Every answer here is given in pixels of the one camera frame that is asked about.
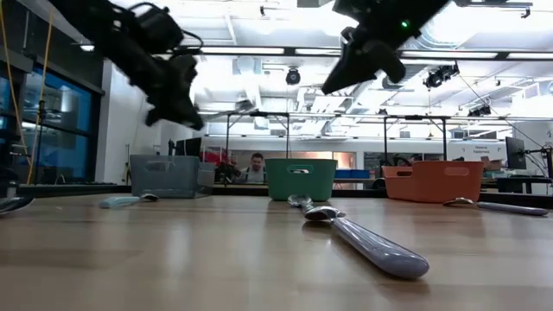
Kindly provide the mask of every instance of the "yellow cable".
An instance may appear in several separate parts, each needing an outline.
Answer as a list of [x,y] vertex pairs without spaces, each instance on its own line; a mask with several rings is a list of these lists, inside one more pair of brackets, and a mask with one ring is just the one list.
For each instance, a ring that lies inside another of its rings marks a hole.
[[[50,8],[50,18],[48,21],[48,38],[46,39],[46,51],[44,52],[44,66],[42,67],[42,85],[41,85],[41,96],[39,99],[39,104],[42,101],[42,97],[44,95],[44,86],[46,85],[46,69],[48,68],[48,52],[50,51],[50,38],[52,37],[53,19],[54,19],[54,11],[52,10],[52,8]],[[33,141],[33,151],[31,152],[31,163],[29,164],[29,173],[27,174],[27,184],[31,182],[31,175],[33,174],[33,166],[35,164],[36,140],[38,138],[38,123],[40,120],[39,115],[41,114],[40,108],[41,107],[39,106],[39,111],[38,113],[36,113],[35,139]]]
[[[6,39],[6,28],[3,23],[3,1],[0,0],[0,24],[2,24],[2,37],[3,37],[3,51],[6,54],[6,65],[8,66],[8,79],[10,83],[10,90],[11,90],[11,99],[14,103],[14,110],[16,111],[16,121],[17,121],[17,130],[19,130],[19,135],[21,136],[20,140],[23,145],[23,150],[25,151],[25,155],[28,155],[27,151],[27,144],[25,143],[25,136],[23,135],[22,126],[21,126],[21,118],[19,117],[19,107],[16,100],[16,91],[14,90],[14,80],[11,77],[11,65],[10,65],[10,54],[8,51],[8,40]],[[31,161],[28,157],[25,156],[25,159],[27,160],[27,163],[30,165]]]

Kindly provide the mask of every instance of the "bin handle cutout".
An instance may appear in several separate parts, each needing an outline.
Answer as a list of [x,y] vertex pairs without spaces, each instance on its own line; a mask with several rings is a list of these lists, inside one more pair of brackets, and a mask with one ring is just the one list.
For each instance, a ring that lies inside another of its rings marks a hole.
[[409,177],[413,175],[413,172],[396,172],[397,176],[399,177]]
[[286,170],[291,174],[311,174],[313,165],[290,165]]
[[144,168],[149,172],[168,172],[175,163],[171,161],[148,161]]
[[443,173],[447,176],[467,176],[470,174],[468,168],[446,168]]

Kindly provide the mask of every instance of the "light blue spoon handle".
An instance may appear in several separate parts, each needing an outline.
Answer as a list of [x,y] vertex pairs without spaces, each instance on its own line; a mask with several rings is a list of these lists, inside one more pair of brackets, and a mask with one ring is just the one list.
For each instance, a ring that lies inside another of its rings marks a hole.
[[111,197],[100,202],[100,208],[117,208],[119,206],[136,203],[139,197]]

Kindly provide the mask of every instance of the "tripod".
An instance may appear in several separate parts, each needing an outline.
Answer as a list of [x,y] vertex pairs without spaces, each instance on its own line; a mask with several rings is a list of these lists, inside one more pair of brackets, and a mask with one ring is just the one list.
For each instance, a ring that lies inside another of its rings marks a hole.
[[42,125],[44,124],[44,118],[46,117],[46,109],[44,109],[45,101],[41,100],[38,104],[38,124],[40,126],[38,132],[38,143],[36,145],[36,164],[35,164],[35,185],[38,184],[38,168],[41,163],[41,145],[42,145]]

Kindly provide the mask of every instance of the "fluorescent light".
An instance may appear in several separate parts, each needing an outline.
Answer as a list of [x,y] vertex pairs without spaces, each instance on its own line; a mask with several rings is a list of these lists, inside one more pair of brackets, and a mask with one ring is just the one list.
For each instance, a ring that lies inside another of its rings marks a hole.
[[336,117],[335,113],[290,113],[291,117]]
[[510,53],[507,59],[549,60],[553,53]]
[[434,65],[434,66],[453,66],[453,60],[401,60],[404,65]]
[[299,55],[333,55],[340,56],[342,53],[339,48],[297,48],[296,54]]
[[263,70],[286,70],[289,66],[283,65],[283,64],[263,64],[261,68]]
[[284,54],[284,48],[205,47],[205,54]]
[[403,51],[401,57],[437,59],[493,59],[495,52]]
[[94,46],[92,44],[81,44],[79,47],[85,52],[92,52],[94,50]]

